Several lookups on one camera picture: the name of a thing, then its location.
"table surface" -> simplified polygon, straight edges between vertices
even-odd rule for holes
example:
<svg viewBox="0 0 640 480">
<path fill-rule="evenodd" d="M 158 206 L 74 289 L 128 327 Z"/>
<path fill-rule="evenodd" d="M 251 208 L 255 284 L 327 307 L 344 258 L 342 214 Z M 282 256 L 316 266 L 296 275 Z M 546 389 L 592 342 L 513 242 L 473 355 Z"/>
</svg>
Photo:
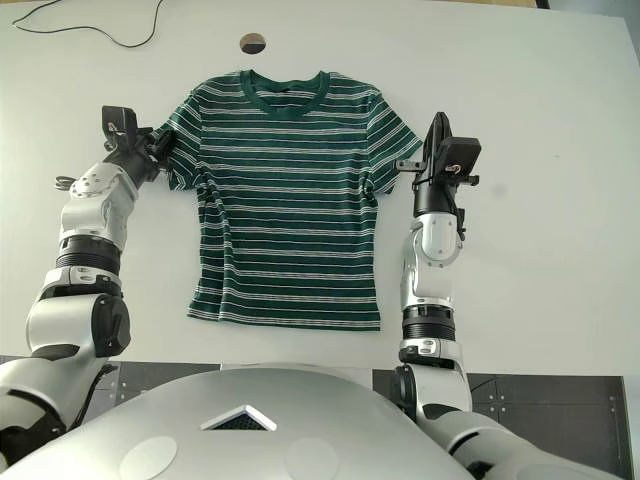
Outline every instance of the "table surface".
<svg viewBox="0 0 640 480">
<path fill-rule="evenodd" d="M 155 0 L 62 2 L 25 26 L 99 25 L 125 42 Z M 640 69 L 621 19 L 400 0 L 167 1 L 134 50 L 95 32 L 9 27 L 0 6 L 0 352 L 25 354 L 24 321 L 52 268 L 65 194 L 104 157 L 100 107 L 158 126 L 200 81 L 254 68 L 276 80 L 339 71 L 373 83 L 419 135 L 445 111 L 478 137 L 479 187 L 463 189 L 468 239 L 454 269 L 456 320 L 473 372 L 638 371 Z M 259 32 L 267 48 L 243 54 Z M 375 269 L 382 331 L 218 324 L 185 316 L 199 275 L 194 192 L 144 185 L 121 278 L 133 341 L 123 360 L 300 362 L 390 368 L 401 338 L 401 243 L 410 178 L 380 201 Z"/>
</svg>

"t-shirt sleeve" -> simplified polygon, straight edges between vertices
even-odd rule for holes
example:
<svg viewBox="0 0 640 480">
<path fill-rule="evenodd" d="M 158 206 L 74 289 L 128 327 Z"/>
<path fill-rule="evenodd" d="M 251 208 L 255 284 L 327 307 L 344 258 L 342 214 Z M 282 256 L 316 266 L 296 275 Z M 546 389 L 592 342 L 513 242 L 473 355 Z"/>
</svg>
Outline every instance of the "t-shirt sleeve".
<svg viewBox="0 0 640 480">
<path fill-rule="evenodd" d="M 404 160 L 420 148 L 422 142 L 398 117 L 381 94 L 371 101 L 367 122 L 369 159 L 368 192 L 391 193 L 398 172 L 396 160 Z"/>
<path fill-rule="evenodd" d="M 152 134 L 157 138 L 167 129 L 175 131 L 175 143 L 169 152 L 171 168 L 167 172 L 171 190 L 190 190 L 196 186 L 201 127 L 200 105 L 192 93 Z"/>
</svg>

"green striped t-shirt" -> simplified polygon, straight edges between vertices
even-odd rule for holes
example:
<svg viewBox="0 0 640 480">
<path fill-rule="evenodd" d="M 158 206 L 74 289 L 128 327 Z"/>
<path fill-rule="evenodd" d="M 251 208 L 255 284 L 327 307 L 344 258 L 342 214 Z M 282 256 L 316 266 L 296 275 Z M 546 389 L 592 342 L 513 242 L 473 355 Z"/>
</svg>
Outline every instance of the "green striped t-shirt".
<svg viewBox="0 0 640 480">
<path fill-rule="evenodd" d="M 202 276 L 188 315 L 251 325 L 379 330 L 378 203 L 420 140 L 380 92 L 338 73 L 254 71 L 196 87 L 176 131 L 173 190 L 196 189 Z"/>
</svg>

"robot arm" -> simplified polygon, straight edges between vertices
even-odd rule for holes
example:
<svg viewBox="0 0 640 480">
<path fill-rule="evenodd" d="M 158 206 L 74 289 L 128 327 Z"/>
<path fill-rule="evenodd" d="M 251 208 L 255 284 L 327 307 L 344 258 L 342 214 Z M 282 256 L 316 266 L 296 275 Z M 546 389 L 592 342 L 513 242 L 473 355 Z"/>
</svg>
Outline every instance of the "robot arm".
<svg viewBox="0 0 640 480">
<path fill-rule="evenodd" d="M 56 268 L 28 315 L 31 357 L 0 367 L 0 471 L 78 426 L 108 358 L 130 341 L 118 277 L 127 218 L 166 166 L 173 132 L 156 140 L 126 108 L 103 107 L 102 120 L 111 153 L 75 181 L 57 179 L 71 199 Z"/>
<path fill-rule="evenodd" d="M 392 397 L 420 429 L 476 479 L 594 480 L 612 475 L 536 448 L 492 419 L 471 411 L 471 393 L 456 342 L 450 266 L 464 240 L 460 185 L 477 185 L 471 171 L 480 154 L 475 138 L 453 137 L 444 113 L 436 114 L 420 163 L 398 162 L 415 172 L 414 217 L 404 244 L 401 283 L 403 340 Z"/>
</svg>

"round hole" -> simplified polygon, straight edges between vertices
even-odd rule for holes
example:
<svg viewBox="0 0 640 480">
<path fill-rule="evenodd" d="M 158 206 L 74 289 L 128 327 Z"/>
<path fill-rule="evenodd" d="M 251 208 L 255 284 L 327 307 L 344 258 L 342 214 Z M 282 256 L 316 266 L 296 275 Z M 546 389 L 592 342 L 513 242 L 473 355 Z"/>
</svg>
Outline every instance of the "round hole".
<svg viewBox="0 0 640 480">
<path fill-rule="evenodd" d="M 259 33 L 247 33 L 240 39 L 240 50 L 249 55 L 260 53 L 266 46 L 266 40 Z"/>
</svg>

